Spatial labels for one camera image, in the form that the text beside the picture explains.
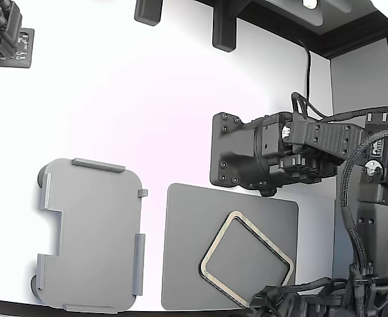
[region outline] black mounting bracket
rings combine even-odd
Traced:
[[[156,26],[161,20],[163,0],[136,0],[135,20]]]
[[[217,0],[213,17],[213,46],[225,52],[236,48],[237,17],[252,0]]]

